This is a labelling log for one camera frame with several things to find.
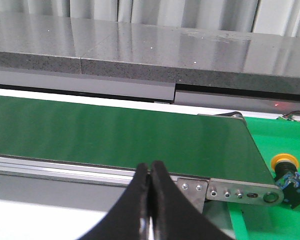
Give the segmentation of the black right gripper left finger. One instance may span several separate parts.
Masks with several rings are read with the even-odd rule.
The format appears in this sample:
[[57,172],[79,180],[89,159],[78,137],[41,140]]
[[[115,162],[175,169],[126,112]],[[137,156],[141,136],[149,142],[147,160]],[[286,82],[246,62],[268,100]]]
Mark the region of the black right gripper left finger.
[[150,226],[148,193],[148,166],[140,163],[118,201],[106,216],[80,239],[147,240]]

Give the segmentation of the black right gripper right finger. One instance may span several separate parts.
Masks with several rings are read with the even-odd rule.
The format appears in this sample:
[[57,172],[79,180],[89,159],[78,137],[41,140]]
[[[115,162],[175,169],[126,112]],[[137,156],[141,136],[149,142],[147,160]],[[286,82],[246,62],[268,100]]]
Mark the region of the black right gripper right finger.
[[231,239],[187,200],[162,161],[151,164],[148,197],[155,240]]

